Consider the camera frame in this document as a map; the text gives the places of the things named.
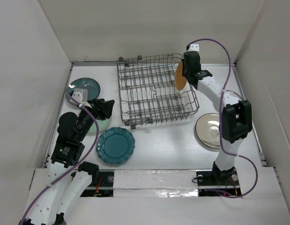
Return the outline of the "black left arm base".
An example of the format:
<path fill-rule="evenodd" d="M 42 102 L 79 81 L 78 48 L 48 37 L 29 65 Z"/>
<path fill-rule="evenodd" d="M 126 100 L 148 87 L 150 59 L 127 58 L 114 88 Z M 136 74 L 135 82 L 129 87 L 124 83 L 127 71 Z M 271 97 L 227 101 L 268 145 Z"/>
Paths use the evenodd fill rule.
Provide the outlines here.
<path fill-rule="evenodd" d="M 81 197 L 113 197 L 114 170 L 100 172 L 98 182 L 90 184 Z"/>

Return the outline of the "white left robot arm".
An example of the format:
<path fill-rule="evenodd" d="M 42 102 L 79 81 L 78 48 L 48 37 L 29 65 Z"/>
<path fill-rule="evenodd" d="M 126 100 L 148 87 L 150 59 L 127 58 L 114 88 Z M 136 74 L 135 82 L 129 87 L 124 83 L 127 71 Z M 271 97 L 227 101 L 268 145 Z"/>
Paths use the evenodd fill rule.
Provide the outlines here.
<path fill-rule="evenodd" d="M 92 125 L 111 117 L 115 101 L 74 102 L 81 111 L 79 114 L 67 112 L 59 118 L 58 138 L 48 165 L 46 186 L 25 211 L 21 225 L 65 225 L 85 188 L 99 182 L 99 167 L 85 161 L 82 141 Z"/>

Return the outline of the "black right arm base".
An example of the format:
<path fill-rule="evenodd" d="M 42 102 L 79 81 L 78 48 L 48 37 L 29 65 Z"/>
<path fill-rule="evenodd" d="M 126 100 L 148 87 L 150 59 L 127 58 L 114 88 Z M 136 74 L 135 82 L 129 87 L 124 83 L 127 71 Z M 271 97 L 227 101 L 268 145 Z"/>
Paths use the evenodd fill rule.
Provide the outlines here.
<path fill-rule="evenodd" d="M 232 177 L 217 178 L 212 171 L 197 171 L 192 182 L 199 187 L 239 187 L 239 181 L 234 181 Z"/>

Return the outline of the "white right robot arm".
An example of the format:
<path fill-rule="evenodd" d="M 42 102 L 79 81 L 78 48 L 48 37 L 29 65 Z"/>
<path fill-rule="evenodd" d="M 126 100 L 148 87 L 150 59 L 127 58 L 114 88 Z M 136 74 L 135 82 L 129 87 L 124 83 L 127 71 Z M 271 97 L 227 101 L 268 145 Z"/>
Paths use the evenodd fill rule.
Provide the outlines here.
<path fill-rule="evenodd" d="M 253 128 L 251 103 L 232 96 L 209 71 L 201 69 L 197 51 L 187 51 L 183 55 L 183 76 L 219 110 L 221 150 L 213 162 L 209 177 L 214 183 L 223 184 L 232 175 L 238 149 Z"/>

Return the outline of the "woven-pattern orange plate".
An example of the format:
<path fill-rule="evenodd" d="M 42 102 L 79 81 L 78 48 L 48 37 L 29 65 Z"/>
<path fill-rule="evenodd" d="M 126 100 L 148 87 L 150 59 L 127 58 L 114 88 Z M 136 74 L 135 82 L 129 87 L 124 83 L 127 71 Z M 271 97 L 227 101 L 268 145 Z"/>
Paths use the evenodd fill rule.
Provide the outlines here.
<path fill-rule="evenodd" d="M 175 87 L 177 90 L 183 90 L 187 83 L 187 79 L 184 77 L 183 65 L 183 61 L 179 62 L 175 71 Z"/>

